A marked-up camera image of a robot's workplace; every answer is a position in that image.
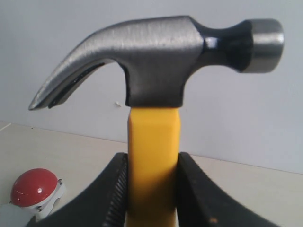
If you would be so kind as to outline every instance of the white base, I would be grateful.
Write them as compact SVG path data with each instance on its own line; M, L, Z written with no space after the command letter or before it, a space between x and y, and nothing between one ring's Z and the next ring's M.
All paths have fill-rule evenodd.
M36 215L37 220L41 220L45 218L53 209L53 205L56 202L57 199L61 198L66 191L66 187L64 183L57 184L54 192L48 196L45 200L41 201L40 203L37 203L33 206L29 207L23 207L23 209L28 210L29 212Z

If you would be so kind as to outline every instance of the steel hammer head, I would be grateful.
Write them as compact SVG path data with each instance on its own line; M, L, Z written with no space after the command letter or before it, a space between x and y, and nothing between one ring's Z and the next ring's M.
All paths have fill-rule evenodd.
M88 36L51 73L29 110L62 104L99 67L116 61L126 80L126 105L179 107L190 75L207 65L270 72L283 30L273 19L210 29L188 16L127 21Z

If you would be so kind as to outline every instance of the red dome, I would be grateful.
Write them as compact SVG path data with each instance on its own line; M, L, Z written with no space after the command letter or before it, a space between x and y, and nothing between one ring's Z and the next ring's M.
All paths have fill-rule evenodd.
M20 207L35 205L50 196L58 179L47 169L31 169L15 181L11 190L11 202Z

